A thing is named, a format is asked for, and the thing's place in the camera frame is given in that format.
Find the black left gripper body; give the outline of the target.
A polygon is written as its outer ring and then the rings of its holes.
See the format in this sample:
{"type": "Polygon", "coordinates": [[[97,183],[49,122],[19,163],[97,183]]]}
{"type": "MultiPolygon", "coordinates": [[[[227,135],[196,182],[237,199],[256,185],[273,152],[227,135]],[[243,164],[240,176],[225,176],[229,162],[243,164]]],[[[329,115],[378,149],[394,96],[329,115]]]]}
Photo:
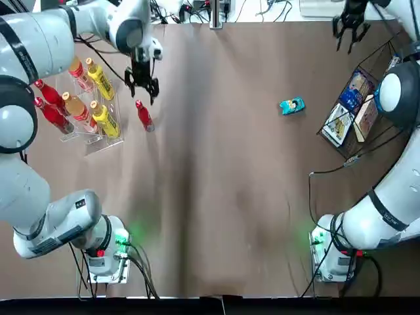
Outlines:
{"type": "Polygon", "coordinates": [[[138,61],[132,57],[131,69],[136,74],[136,86],[147,86],[149,78],[152,77],[151,60],[138,61]]]}

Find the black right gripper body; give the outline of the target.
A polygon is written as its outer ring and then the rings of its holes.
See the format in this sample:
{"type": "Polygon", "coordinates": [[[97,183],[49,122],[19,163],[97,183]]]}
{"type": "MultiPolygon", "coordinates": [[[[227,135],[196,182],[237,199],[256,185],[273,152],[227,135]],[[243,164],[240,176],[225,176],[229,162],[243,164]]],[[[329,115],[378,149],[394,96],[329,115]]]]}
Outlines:
{"type": "Polygon", "coordinates": [[[346,0],[341,20],[343,23],[362,23],[366,10],[366,0],[346,0]]]}

